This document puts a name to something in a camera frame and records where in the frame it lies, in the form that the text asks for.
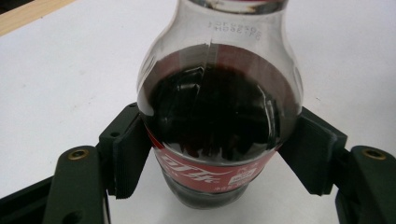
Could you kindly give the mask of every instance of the plastic bottle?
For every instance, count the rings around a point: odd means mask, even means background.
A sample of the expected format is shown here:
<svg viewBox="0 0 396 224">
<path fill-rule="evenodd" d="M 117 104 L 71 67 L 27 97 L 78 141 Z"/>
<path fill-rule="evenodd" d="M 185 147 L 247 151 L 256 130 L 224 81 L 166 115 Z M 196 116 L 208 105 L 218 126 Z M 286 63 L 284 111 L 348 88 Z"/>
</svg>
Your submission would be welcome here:
<svg viewBox="0 0 396 224">
<path fill-rule="evenodd" d="M 138 78 L 138 106 L 170 189 L 187 206 L 238 199 L 293 131 L 302 84 L 287 1 L 178 0 Z"/>
</svg>

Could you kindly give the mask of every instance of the brass screw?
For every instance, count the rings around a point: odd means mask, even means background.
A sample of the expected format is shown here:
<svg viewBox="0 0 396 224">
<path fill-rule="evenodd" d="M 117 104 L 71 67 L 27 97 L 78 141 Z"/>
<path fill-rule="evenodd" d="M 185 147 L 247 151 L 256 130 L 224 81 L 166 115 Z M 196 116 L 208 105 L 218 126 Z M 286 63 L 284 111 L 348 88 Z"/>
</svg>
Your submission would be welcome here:
<svg viewBox="0 0 396 224">
<path fill-rule="evenodd" d="M 78 161 L 87 157 L 88 154 L 90 154 L 90 151 L 88 151 L 87 149 L 76 149 L 70 152 L 67 158 L 70 161 Z"/>
<path fill-rule="evenodd" d="M 378 160 L 378 161 L 384 161 L 387 158 L 384 155 L 384 153 L 377 151 L 377 150 L 370 149 L 370 148 L 364 149 L 363 155 L 366 157 L 370 157 L 371 159 Z"/>
</svg>

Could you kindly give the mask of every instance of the red label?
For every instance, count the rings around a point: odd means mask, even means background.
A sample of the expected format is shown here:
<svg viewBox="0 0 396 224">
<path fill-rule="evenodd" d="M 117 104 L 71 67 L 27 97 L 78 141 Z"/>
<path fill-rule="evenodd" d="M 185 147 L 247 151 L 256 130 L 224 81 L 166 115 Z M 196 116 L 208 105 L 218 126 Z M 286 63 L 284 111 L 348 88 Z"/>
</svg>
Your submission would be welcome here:
<svg viewBox="0 0 396 224">
<path fill-rule="evenodd" d="M 148 133 L 161 167 L 179 184 L 203 192 L 224 192 L 250 182 L 276 153 L 272 150 L 259 159 L 239 166 L 212 166 L 183 159 Z"/>
</svg>

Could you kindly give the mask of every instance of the wooden edge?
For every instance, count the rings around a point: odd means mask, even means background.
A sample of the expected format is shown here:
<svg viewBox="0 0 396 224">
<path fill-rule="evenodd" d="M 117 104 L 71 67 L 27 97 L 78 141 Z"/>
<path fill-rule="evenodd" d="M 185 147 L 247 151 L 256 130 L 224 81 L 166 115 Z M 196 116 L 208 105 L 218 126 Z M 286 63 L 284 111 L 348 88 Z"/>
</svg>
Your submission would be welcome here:
<svg viewBox="0 0 396 224">
<path fill-rule="evenodd" d="M 75 0 L 35 0 L 0 15 L 0 36 L 16 30 Z"/>
</svg>

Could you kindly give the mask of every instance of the white table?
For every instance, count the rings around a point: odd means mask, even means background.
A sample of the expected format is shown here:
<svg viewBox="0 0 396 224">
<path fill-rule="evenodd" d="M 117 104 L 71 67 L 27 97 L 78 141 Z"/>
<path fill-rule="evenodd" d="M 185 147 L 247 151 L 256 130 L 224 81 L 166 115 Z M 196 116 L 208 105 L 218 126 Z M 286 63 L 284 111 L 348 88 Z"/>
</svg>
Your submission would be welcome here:
<svg viewBox="0 0 396 224">
<path fill-rule="evenodd" d="M 94 146 L 136 100 L 139 66 L 176 1 L 79 0 L 0 37 L 0 198 L 52 175 L 67 149 Z M 290 1 L 304 106 L 346 133 L 348 149 L 396 155 L 395 11 L 393 0 Z M 110 210 L 115 224 L 333 224 L 336 191 L 309 195 L 276 155 L 237 202 L 193 210 L 151 153 L 134 195 Z"/>
</svg>

